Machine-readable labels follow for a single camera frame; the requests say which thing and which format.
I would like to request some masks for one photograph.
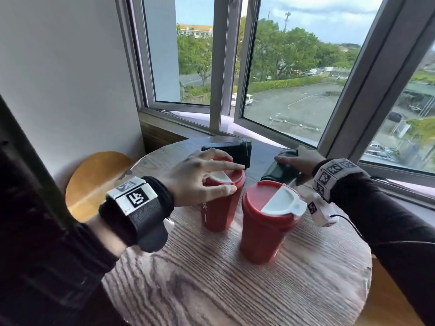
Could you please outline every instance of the red cup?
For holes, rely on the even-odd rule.
[[[242,198],[240,251],[252,263],[270,262],[306,209],[307,204],[301,196],[284,184],[259,181],[249,186]]]
[[[204,186],[230,184],[235,185],[237,191],[231,196],[204,202],[201,209],[202,224],[213,232],[228,230],[234,220],[246,175],[243,170],[233,170],[211,173],[210,176]]]

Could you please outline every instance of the hand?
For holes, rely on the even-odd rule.
[[[325,160],[324,157],[316,150],[309,150],[305,146],[299,146],[297,148],[299,156],[287,157],[287,156],[276,156],[275,161],[277,163],[284,163],[291,165],[292,167],[299,170],[303,176],[302,179],[297,183],[297,185],[304,184],[313,178],[313,169],[321,161]]]
[[[244,165],[229,161],[216,161],[213,158],[233,158],[226,152],[209,149],[196,151],[158,179],[174,195],[175,207],[198,205],[220,197],[230,196],[237,187],[230,184],[204,186],[203,179],[210,172],[223,170],[242,170]]]

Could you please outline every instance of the wooden stool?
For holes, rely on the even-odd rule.
[[[114,151],[98,152],[86,158],[67,185],[65,201],[71,215],[79,222],[95,216],[106,192],[132,165],[132,159]]]

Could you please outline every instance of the wooden table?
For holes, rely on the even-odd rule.
[[[142,158],[121,182],[157,176],[204,143],[234,139],[165,146]],[[280,150],[253,142],[245,187],[260,179]],[[310,189],[298,190],[303,196]],[[352,325],[364,306],[371,253],[343,220],[322,229],[305,214],[276,260],[257,266],[239,253],[240,204],[224,233],[204,229],[198,207],[176,208],[171,217],[176,227],[163,250],[139,256],[128,249],[103,280],[112,303],[133,325]]]

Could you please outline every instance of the utility pole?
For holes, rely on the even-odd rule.
[[[285,15],[286,15],[286,18],[285,18],[285,24],[284,24],[284,32],[285,32],[285,29],[287,28],[287,21],[288,21],[288,18],[290,17],[290,15],[291,15],[291,12],[287,11],[285,13]]]

